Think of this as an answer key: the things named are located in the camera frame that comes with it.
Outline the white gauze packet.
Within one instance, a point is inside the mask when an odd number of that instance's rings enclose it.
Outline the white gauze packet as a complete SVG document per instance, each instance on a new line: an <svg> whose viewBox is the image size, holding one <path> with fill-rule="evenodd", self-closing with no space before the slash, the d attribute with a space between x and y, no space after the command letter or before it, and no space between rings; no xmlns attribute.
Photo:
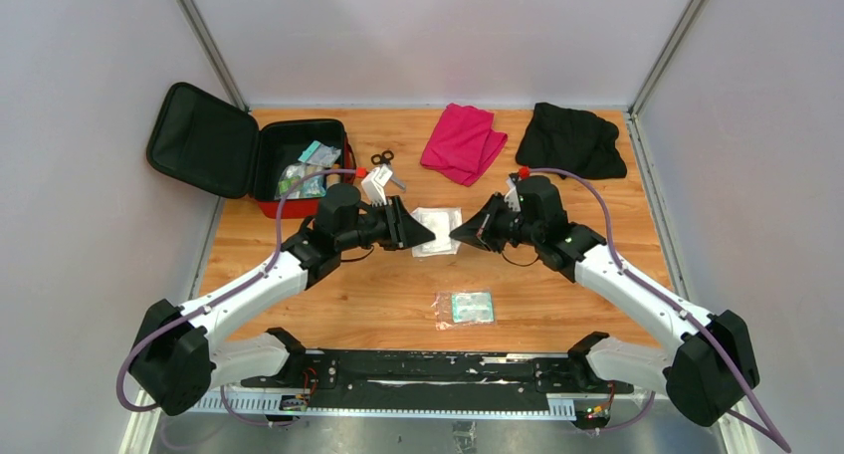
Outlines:
<svg viewBox="0 0 844 454"><path fill-rule="evenodd" d="M462 210L459 207L418 207L412 217L434 233L435 239L413 247L413 257L424 258L440 255L456 255L460 243L450 237L450 233L463 223Z"/></svg>

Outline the black handled scissors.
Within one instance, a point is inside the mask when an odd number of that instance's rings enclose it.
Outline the black handled scissors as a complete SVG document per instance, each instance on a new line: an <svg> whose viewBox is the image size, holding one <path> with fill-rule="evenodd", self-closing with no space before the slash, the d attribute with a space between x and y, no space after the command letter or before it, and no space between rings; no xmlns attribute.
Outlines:
<svg viewBox="0 0 844 454"><path fill-rule="evenodd" d="M393 152L392 150L390 150L390 149L386 149L386 150L383 150L383 151L381 151L381 152L374 153L374 154L372 154L372 155L370 156L370 162L371 162L373 165L386 166L387 168L389 168L389 169L391 170L391 175L390 175L389 180L390 180L390 181L391 181L391 182L392 182L392 183L393 183L396 187L398 187L398 188L399 188L402 192L405 192L405 191L406 191L406 189L407 189L407 186L406 186L406 184L405 184L405 183L404 183L404 182L403 182L400 178L398 178L398 177L397 177L397 175L395 174L395 170L394 170L394 168L393 168L393 166L392 166L392 160L393 160L393 159L394 159L394 152Z"/></svg>

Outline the clear bag of swabs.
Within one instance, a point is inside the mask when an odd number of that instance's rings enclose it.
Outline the clear bag of swabs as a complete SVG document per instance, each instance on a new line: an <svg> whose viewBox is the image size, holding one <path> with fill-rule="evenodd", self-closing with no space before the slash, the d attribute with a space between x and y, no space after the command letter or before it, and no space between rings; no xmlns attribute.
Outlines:
<svg viewBox="0 0 844 454"><path fill-rule="evenodd" d="M296 179L297 183L306 176L311 176L305 180L296 190L290 189L288 199L311 199L321 198L326 193L325 175L322 173L323 168L312 166L304 163L294 163L286 167L279 176L278 182L282 179ZM276 186L275 199L280 200L277 196L278 188Z"/></svg>

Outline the small green medicine box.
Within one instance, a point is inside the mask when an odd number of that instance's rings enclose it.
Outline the small green medicine box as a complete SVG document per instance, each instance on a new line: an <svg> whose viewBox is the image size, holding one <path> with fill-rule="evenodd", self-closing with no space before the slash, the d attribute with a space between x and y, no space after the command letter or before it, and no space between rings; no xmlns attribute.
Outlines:
<svg viewBox="0 0 844 454"><path fill-rule="evenodd" d="M282 179L278 182L277 188L278 193L277 196L279 198L283 197L285 193L287 193L293 185L297 183L296 179Z"/></svg>

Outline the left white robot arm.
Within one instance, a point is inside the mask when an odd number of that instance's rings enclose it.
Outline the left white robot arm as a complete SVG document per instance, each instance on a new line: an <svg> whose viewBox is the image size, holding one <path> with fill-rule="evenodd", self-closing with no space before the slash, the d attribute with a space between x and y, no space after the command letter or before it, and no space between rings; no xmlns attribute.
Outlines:
<svg viewBox="0 0 844 454"><path fill-rule="evenodd" d="M133 347L118 372L118 389L131 376L152 398L151 409L170 416L194 406L206 392L269 376L297 385L305 361L287 332L269 329L248 340L230 335L276 303L298 295L341 265L343 252L380 246L405 250L433 241L398 196L366 204L358 189L340 183L319 201L316 214L256 268L223 288L181 305L162 299L144 314Z"/></svg>

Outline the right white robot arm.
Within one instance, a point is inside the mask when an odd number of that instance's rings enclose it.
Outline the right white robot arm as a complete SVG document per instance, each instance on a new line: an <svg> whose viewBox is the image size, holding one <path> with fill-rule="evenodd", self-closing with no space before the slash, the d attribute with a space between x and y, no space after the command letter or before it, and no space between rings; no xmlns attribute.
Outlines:
<svg viewBox="0 0 844 454"><path fill-rule="evenodd" d="M759 385L748 327L726 310L715 315L654 282L625 261L608 236L569 220L558 188L531 175L496 193L452 239L488 252L528 245L550 270L598 294L657 342L651 348L594 332L567 353L568 377L581 391L610 381L669 398L690 421L711 426Z"/></svg>

